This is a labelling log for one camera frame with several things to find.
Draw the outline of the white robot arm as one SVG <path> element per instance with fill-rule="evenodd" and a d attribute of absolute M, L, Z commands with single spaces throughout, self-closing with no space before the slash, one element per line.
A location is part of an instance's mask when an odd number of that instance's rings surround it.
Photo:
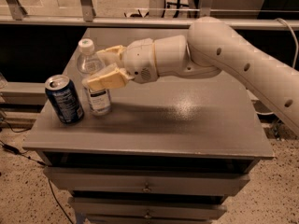
<path fill-rule="evenodd" d="M 107 67 L 84 78 L 86 88 L 117 89 L 131 80 L 143 84 L 167 76 L 210 78 L 224 71 L 299 133 L 299 72 L 255 48 L 216 18 L 194 21 L 186 35 L 137 40 L 97 55 Z"/>

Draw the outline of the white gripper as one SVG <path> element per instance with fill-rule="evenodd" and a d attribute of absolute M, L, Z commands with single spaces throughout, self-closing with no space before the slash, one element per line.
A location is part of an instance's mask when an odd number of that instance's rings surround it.
<path fill-rule="evenodd" d="M 130 80 L 143 84 L 158 79 L 154 43 L 150 38 L 137 40 L 127 47 L 117 45 L 101 49 L 96 54 L 108 66 L 81 81 L 87 89 L 118 89 L 125 87 Z M 124 68 L 118 67 L 121 61 Z"/>

